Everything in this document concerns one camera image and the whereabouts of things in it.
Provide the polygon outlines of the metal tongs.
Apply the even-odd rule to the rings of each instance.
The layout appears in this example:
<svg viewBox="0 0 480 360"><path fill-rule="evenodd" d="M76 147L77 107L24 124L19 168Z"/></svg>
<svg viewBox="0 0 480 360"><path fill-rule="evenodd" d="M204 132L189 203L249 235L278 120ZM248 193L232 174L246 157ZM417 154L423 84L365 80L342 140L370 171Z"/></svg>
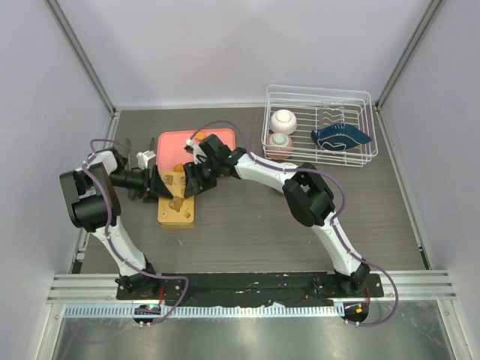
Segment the metal tongs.
<svg viewBox="0 0 480 360"><path fill-rule="evenodd" d="M126 144L132 146L131 140L126 139ZM138 167L138 164L135 166L134 161L137 159L134 151L131 148L127 149L127 170L126 170L126 184L127 184L127 195L130 201L139 199L140 191L143 188L143 176L142 170Z"/></svg>

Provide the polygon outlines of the silver tin lid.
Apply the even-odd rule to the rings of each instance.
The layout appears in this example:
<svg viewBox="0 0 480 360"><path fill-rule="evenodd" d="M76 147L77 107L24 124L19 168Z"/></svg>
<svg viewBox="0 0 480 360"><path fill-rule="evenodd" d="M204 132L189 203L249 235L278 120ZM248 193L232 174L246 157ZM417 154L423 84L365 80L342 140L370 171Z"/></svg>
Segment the silver tin lid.
<svg viewBox="0 0 480 360"><path fill-rule="evenodd" d="M195 198L185 198L186 177L183 172L165 172L163 183L173 195L172 199L160 198L157 222L162 230L187 230L194 228Z"/></svg>

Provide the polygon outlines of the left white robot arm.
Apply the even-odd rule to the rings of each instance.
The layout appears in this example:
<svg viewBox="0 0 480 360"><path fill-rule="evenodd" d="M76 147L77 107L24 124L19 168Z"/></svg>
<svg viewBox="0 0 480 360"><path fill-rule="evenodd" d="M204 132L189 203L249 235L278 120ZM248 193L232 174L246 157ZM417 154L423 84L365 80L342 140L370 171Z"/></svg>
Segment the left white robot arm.
<svg viewBox="0 0 480 360"><path fill-rule="evenodd" d="M91 153L79 168L59 176L72 224L98 239L118 267L118 289L143 299L154 298L160 289L153 265L139 250L122 224L115 188L133 193L134 199L157 202L171 200L172 193L157 166L149 167L153 151L139 153L139 166L130 169L129 159L111 147Z"/></svg>

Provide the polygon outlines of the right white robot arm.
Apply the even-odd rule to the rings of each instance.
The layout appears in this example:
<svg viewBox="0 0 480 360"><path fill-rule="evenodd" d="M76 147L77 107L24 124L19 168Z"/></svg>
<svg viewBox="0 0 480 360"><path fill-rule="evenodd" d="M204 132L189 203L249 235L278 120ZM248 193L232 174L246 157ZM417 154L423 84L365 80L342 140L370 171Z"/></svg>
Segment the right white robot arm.
<svg viewBox="0 0 480 360"><path fill-rule="evenodd" d="M342 229L334 194L315 166L280 165L242 147L232 150L214 134L201 142L191 137L184 149L193 155L193 161L184 165L186 198L215 188L222 176L257 182L282 193L295 220L313 230L331 257L341 292L356 296L365 289L371 268Z"/></svg>

